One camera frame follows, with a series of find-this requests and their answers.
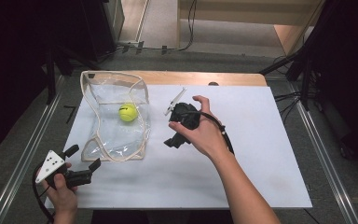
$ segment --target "small white object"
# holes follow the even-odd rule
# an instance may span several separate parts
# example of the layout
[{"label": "small white object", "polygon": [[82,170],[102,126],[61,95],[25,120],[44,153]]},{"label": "small white object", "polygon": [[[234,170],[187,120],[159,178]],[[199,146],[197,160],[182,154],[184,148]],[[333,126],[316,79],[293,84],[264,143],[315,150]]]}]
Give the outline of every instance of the small white object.
[{"label": "small white object", "polygon": [[165,111],[164,115],[167,116],[173,109],[175,108],[175,105],[179,102],[180,98],[185,94],[185,91],[187,89],[183,87],[182,91],[179,92],[179,94],[171,101],[170,106],[168,107],[167,111]]},{"label": "small white object", "polygon": [[46,177],[55,172],[58,168],[65,164],[65,161],[54,151],[50,150],[46,156],[45,162],[43,162],[42,168],[36,177],[36,184],[39,184]]}]

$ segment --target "tennis ball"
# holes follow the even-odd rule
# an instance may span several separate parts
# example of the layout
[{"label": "tennis ball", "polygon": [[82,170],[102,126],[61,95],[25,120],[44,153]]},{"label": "tennis ball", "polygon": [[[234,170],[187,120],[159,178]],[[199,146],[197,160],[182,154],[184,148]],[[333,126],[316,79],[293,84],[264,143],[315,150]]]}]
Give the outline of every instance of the tennis ball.
[{"label": "tennis ball", "polygon": [[130,122],[138,117],[138,111],[134,104],[124,104],[118,110],[118,115],[122,120]]}]

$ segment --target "person's right arm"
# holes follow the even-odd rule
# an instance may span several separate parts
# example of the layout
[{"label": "person's right arm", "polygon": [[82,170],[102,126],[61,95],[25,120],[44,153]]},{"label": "person's right arm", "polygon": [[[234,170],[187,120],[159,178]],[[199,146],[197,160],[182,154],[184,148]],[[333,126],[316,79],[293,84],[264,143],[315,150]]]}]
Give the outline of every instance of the person's right arm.
[{"label": "person's right arm", "polygon": [[[194,96],[193,99],[201,103],[202,112],[212,115],[207,98]],[[280,223],[234,155],[228,151],[216,124],[201,116],[200,126],[195,130],[189,130],[178,122],[170,122],[169,126],[212,161],[222,180],[235,223]]]}]

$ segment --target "clear pouch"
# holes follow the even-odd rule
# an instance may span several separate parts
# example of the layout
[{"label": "clear pouch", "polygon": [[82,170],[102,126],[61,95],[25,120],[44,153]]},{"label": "clear pouch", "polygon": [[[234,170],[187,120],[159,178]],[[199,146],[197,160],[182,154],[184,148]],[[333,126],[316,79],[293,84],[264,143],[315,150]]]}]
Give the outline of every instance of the clear pouch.
[{"label": "clear pouch", "polygon": [[[86,71],[80,77],[85,100],[94,111],[82,161],[141,160],[150,133],[147,86],[141,77],[110,71]],[[134,104],[137,117],[124,121],[118,110]]]}]

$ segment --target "gray carpet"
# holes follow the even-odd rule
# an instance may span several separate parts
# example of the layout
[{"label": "gray carpet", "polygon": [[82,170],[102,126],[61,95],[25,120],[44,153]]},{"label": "gray carpet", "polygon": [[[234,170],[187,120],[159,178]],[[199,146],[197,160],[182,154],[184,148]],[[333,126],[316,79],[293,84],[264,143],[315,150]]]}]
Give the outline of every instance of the gray carpet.
[{"label": "gray carpet", "polygon": [[[159,70],[159,71],[199,71],[199,72],[231,72],[257,73],[259,70],[272,64],[274,59],[265,57],[243,57],[236,55],[170,52],[161,55],[160,51],[143,50],[136,54],[135,50],[126,53],[117,53],[100,63],[105,70]],[[16,197],[13,200],[4,219],[4,223],[45,223],[46,218],[37,207],[32,193],[31,176],[36,165],[42,161],[49,150],[62,150],[68,136],[74,117],[68,123],[72,109],[66,105],[78,106],[81,100],[79,75],[84,67],[77,67],[72,77],[65,78],[62,97],[56,111],[46,128],[30,168],[21,182]],[[267,76],[268,85],[274,94],[289,93],[288,82],[279,73]],[[6,140],[0,145],[0,194],[9,180],[21,153],[34,131],[34,127],[46,108],[47,92],[40,94],[29,106],[27,111],[12,128]],[[284,108],[291,101],[278,103]],[[332,135],[327,120],[319,113],[313,104],[310,104],[311,114],[323,137],[329,154],[338,170],[340,177],[354,200],[354,207],[358,213],[358,161],[348,161],[339,154],[337,140]],[[285,128],[292,144],[296,159],[309,186],[309,194],[313,203],[311,209],[279,209],[276,210],[282,223],[345,223],[337,205],[337,201],[325,177],[315,149],[304,123],[294,109],[285,122]],[[152,211],[148,212],[151,223],[185,223],[187,211]],[[77,223],[90,223],[92,211],[80,209]]]}]

